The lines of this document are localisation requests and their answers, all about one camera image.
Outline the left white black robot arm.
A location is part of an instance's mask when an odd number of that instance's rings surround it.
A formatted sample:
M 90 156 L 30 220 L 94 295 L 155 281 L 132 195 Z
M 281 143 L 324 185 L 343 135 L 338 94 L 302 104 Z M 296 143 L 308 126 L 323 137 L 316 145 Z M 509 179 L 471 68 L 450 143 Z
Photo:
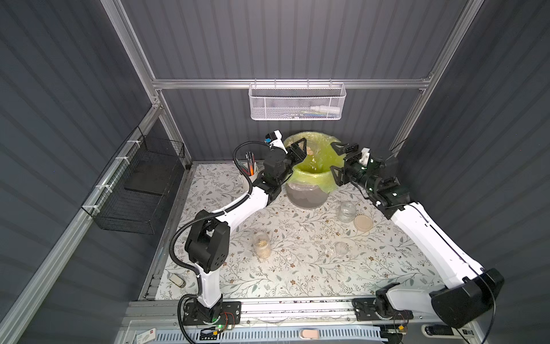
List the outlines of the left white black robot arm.
M 263 141 L 247 141 L 233 151 L 233 163 L 245 178 L 248 189 L 238 199 L 214 211 L 201 211 L 195 219 L 179 229 L 190 229 L 185 251 L 190 260 L 190 269 L 199 282 L 198 304 L 205 312 L 221 308 L 220 268 L 229 256 L 231 234 L 251 215 L 269 206 L 279 196 L 282 186 L 293 174 L 294 167 L 307 157 L 307 139 L 285 146 L 277 136 L 279 131 L 269 133 Z M 259 145 L 269 149 L 264 159 L 264 168 L 255 180 L 249 169 L 239 163 L 237 154 L 245 146 Z

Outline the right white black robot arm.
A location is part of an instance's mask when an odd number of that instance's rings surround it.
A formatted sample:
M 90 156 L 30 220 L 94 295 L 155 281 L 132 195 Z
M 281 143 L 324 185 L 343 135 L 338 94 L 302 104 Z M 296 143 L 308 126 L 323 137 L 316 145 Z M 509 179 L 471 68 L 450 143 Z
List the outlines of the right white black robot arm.
M 396 157 L 377 156 L 356 143 L 334 142 L 331 146 L 343 159 L 341 167 L 331 168 L 336 185 L 357 187 L 412 239 L 442 281 L 435 288 L 391 282 L 375 293 L 377 315 L 391 319 L 400 312 L 422 312 L 438 316 L 452 328 L 461 328 L 486 312 L 495 313 L 504 276 L 471 258 L 430 218 L 421 203 L 412 200 L 397 177 Z

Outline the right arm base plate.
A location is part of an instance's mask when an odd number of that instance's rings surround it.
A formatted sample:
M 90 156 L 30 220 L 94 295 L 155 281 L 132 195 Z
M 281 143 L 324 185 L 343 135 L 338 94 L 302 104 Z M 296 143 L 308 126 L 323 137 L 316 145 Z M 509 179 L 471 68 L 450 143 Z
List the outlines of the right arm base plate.
M 412 311 L 394 310 L 387 302 L 379 298 L 353 298 L 352 308 L 358 321 L 409 321 L 414 318 Z

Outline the beige jar lid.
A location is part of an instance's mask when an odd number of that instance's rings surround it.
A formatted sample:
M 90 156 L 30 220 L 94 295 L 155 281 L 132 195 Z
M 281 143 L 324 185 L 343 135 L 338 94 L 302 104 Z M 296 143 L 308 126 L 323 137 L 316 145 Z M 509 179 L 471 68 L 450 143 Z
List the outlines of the beige jar lid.
M 369 232 L 374 227 L 372 218 L 363 214 L 357 215 L 353 224 L 358 232 Z

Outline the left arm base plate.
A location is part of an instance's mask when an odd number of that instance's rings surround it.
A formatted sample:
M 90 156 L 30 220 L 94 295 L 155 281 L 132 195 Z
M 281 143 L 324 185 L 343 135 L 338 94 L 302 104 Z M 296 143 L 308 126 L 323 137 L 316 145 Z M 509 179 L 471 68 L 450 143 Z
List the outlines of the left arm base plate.
M 241 302 L 218 302 L 206 308 L 198 301 L 189 301 L 183 306 L 185 325 L 238 325 L 241 322 Z

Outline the oatmeal jar with beige lid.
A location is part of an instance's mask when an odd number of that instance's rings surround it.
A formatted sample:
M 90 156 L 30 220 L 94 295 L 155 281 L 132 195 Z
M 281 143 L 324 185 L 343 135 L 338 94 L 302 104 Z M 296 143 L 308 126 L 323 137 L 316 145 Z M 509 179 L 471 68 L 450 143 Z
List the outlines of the oatmeal jar with beige lid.
M 352 202 L 341 202 L 337 210 L 337 219 L 343 223 L 352 222 L 357 216 L 356 206 Z

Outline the clear plastic jar lid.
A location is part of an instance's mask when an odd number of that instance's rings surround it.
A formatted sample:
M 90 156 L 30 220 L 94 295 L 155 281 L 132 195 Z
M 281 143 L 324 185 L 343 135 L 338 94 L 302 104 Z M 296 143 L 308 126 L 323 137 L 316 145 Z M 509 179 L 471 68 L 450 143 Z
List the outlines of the clear plastic jar lid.
M 335 253 L 339 256 L 346 256 L 349 253 L 349 245 L 345 242 L 336 242 Z

